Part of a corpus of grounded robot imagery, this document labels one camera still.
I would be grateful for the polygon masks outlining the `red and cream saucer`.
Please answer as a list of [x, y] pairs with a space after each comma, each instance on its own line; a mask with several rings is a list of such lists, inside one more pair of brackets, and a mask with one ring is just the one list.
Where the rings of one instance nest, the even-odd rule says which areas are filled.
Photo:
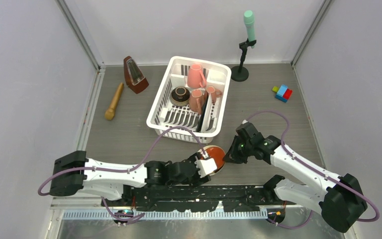
[[207, 175], [214, 175], [219, 172], [224, 166], [225, 162], [223, 160], [225, 156], [224, 150], [216, 145], [207, 145], [204, 147], [205, 156], [204, 158], [203, 151], [200, 149], [197, 151], [198, 160], [195, 162], [198, 169], [198, 175], [200, 178], [203, 178]]

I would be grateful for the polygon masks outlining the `red small plate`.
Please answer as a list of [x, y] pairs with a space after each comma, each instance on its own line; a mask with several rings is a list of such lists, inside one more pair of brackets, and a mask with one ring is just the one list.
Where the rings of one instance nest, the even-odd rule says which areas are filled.
[[214, 158], [217, 165], [217, 170], [214, 171], [214, 173], [217, 173], [225, 164], [223, 161], [223, 157], [225, 156], [224, 150], [216, 145], [207, 145], [204, 147], [204, 150], [208, 153], [209, 157]]

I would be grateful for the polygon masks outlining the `white round plate with lettering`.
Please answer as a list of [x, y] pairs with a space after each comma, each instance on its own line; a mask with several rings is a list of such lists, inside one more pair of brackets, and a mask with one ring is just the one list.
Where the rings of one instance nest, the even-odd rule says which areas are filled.
[[214, 132], [216, 129], [216, 120], [217, 120], [217, 109], [216, 104], [213, 104], [212, 97], [208, 96], [207, 105], [205, 110], [205, 115], [203, 119], [203, 123], [201, 126], [201, 133], [209, 133]]

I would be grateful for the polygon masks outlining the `small pink cup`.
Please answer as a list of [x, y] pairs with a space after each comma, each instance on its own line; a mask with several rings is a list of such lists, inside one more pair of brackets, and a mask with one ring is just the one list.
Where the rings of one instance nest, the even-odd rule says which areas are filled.
[[217, 98], [219, 98], [223, 95], [223, 92], [221, 90], [215, 88], [214, 86], [207, 86], [206, 91], [211, 96], [213, 104], [216, 103]]

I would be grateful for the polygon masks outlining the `white plastic dish rack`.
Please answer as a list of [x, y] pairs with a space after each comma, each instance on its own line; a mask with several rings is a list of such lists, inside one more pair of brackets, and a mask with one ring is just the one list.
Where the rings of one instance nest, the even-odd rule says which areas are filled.
[[231, 69], [225, 65], [174, 56], [170, 59], [146, 124], [166, 137], [208, 144], [220, 133]]

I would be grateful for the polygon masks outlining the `black patterned ceramic bowl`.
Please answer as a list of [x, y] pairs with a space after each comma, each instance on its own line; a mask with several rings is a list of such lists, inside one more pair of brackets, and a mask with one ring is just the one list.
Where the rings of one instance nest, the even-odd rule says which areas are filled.
[[189, 104], [190, 96], [186, 87], [176, 87], [170, 93], [170, 101], [174, 106], [185, 107]]

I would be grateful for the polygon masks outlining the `large pink mug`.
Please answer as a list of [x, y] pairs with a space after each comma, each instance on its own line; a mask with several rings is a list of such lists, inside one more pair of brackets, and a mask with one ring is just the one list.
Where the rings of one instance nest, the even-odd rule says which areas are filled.
[[190, 88], [205, 88], [207, 84], [206, 77], [203, 74], [203, 67], [199, 64], [192, 64], [188, 70], [187, 85]]

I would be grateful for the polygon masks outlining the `teal square plate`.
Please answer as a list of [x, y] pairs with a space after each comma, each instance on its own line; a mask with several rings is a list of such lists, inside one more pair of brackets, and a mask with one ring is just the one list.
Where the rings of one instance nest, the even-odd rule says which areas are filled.
[[203, 125], [204, 118], [205, 118], [205, 112], [206, 112], [206, 108], [207, 108], [209, 99], [210, 99], [210, 96], [207, 96], [207, 98], [205, 100], [205, 103], [204, 103], [204, 105], [202, 107], [202, 112], [201, 112], [201, 115], [199, 117], [199, 121], [198, 121], [198, 125], [197, 125], [197, 128], [196, 128], [196, 132], [201, 132], [202, 125]]

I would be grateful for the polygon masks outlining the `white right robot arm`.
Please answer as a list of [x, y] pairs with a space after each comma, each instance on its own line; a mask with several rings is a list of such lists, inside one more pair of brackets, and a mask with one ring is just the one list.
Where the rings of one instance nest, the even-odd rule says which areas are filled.
[[368, 208], [356, 177], [330, 172], [297, 154], [273, 135], [264, 137], [255, 126], [244, 121], [236, 128], [225, 162], [247, 163], [253, 156], [280, 168], [301, 181], [294, 183], [275, 175], [264, 184], [264, 198], [270, 204], [289, 201], [318, 214], [333, 229], [345, 233]]

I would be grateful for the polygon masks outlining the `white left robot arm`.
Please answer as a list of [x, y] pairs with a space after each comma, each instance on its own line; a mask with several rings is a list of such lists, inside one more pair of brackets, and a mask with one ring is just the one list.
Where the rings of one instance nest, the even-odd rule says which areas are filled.
[[55, 160], [49, 194], [67, 197], [81, 192], [127, 206], [133, 194], [126, 186], [199, 186], [210, 181], [215, 170], [215, 160], [200, 152], [180, 162], [148, 161], [126, 165], [87, 158], [85, 151], [77, 150]]

